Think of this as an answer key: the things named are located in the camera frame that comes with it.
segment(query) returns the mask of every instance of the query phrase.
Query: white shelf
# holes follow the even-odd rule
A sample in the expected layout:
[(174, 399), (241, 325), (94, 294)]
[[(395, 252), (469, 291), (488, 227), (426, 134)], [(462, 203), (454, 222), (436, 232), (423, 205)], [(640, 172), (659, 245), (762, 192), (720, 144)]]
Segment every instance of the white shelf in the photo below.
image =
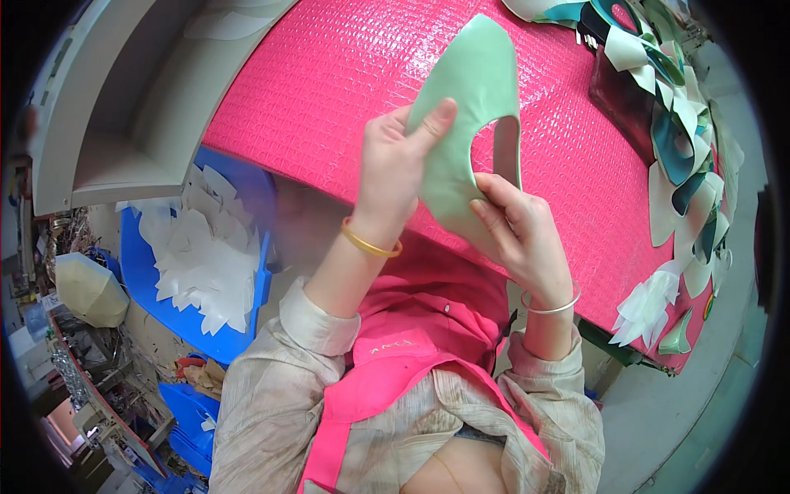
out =
[(69, 209), (77, 158), (94, 103), (115, 58), (154, 0), (94, 0), (74, 26), (71, 44), (47, 84), (33, 142), (36, 215)]
[(71, 206), (89, 206), (125, 198), (181, 194), (184, 175), (161, 167), (128, 138), (88, 129), (74, 176)]
[(295, 2), (241, 9), (272, 20), (220, 41), (183, 37), (199, 0), (94, 0), (47, 102), (43, 151), (33, 157), (36, 214), (179, 195), (236, 74)]

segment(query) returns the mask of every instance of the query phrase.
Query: fingernail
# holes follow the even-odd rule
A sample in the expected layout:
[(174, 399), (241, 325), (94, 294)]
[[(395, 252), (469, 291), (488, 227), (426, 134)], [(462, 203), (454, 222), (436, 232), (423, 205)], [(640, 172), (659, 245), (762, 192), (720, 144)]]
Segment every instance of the fingernail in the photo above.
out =
[(469, 201), (469, 207), (475, 212), (475, 214), (480, 214), (483, 212), (483, 201), (480, 201), (479, 199), (473, 199)]
[(440, 119), (448, 119), (453, 116), (454, 112), (455, 101), (452, 98), (445, 98), (441, 103), (439, 103), (438, 108), (436, 108), (436, 113)]

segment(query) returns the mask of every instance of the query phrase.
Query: gold necklace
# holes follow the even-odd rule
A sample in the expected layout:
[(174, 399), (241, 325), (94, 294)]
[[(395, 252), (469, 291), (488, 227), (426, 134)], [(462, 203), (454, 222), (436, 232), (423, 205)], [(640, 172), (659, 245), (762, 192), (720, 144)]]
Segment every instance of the gold necklace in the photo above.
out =
[(434, 458), (438, 459), (439, 463), (442, 463), (442, 465), (444, 465), (445, 469), (447, 470), (447, 473), (450, 474), (450, 477), (453, 479), (453, 482), (455, 482), (456, 487), (458, 487), (458, 490), (461, 491), (461, 494), (464, 494), (464, 489), (461, 488), (461, 484), (458, 483), (458, 479), (455, 478), (455, 475), (453, 475), (453, 472), (450, 471), (450, 468), (447, 466), (447, 464), (444, 463), (444, 461), (442, 461), (442, 459), (436, 453), (434, 453)]

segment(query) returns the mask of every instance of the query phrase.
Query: silver bangle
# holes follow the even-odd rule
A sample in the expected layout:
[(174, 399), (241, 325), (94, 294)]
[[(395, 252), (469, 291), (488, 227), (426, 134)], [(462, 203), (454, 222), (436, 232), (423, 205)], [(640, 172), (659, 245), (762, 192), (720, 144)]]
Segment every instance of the silver bangle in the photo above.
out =
[(523, 305), (524, 308), (527, 309), (528, 311), (534, 312), (536, 314), (556, 314), (557, 312), (562, 312), (566, 309), (570, 309), (571, 307), (574, 306), (575, 303), (579, 301), (579, 297), (581, 296), (581, 287), (579, 286), (579, 284), (575, 280), (571, 280), (570, 282), (573, 283), (574, 286), (576, 287), (577, 293), (573, 300), (563, 305), (562, 307), (551, 309), (550, 311), (538, 311), (537, 309), (530, 308), (530, 306), (527, 305), (527, 303), (524, 301), (524, 295), (528, 293), (526, 290), (524, 292), (521, 292), (521, 305)]

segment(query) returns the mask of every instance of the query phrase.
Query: pink workbench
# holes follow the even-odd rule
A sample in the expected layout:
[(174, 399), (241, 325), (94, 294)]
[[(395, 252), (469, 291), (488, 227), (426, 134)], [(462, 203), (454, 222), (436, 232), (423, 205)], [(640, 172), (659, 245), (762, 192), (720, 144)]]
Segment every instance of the pink workbench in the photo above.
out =
[[(444, 48), (477, 13), (497, 21), (516, 46), (524, 190), (551, 205), (583, 289), (576, 312), (610, 330), (617, 305), (672, 258), (672, 242), (650, 243), (648, 168), (590, 103), (594, 55), (567, 28), (528, 24), (499, 0), (299, 2), (242, 68), (204, 145), (353, 203), (364, 123), (411, 103)], [(472, 147), (476, 171), (491, 170), (492, 142), (489, 126)], [(409, 227), (500, 270), (439, 227), (422, 205)], [(710, 287), (689, 300), (680, 285), (664, 332), (693, 304), (688, 338), (694, 345)], [(675, 371), (689, 355), (658, 356), (641, 339), (632, 347)]]

